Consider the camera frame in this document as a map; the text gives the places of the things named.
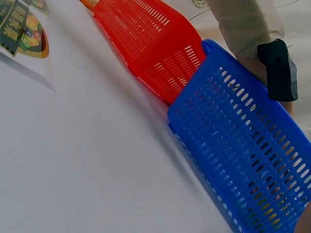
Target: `white floor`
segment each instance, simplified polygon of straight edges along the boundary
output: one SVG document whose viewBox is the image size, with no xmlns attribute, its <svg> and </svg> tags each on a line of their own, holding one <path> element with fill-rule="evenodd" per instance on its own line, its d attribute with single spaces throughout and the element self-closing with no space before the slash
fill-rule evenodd
<svg viewBox="0 0 311 233">
<path fill-rule="evenodd" d="M 297 120 L 305 127 L 308 1 L 279 9 L 299 68 Z M 0 232 L 230 233 L 83 6 L 49 3 L 56 91 L 0 64 Z M 221 41 L 210 14 L 192 23 Z"/>
</svg>

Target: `person's leg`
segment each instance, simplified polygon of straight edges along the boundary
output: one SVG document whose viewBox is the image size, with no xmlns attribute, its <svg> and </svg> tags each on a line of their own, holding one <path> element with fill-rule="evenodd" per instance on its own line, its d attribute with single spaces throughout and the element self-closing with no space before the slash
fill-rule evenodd
<svg viewBox="0 0 311 233">
<path fill-rule="evenodd" d="M 258 58 L 245 58 L 236 55 L 237 60 L 252 74 L 254 74 L 265 86 L 267 86 L 267 72 L 264 64 Z M 293 102 L 281 102 L 286 111 L 293 117 L 294 105 Z"/>
</svg>

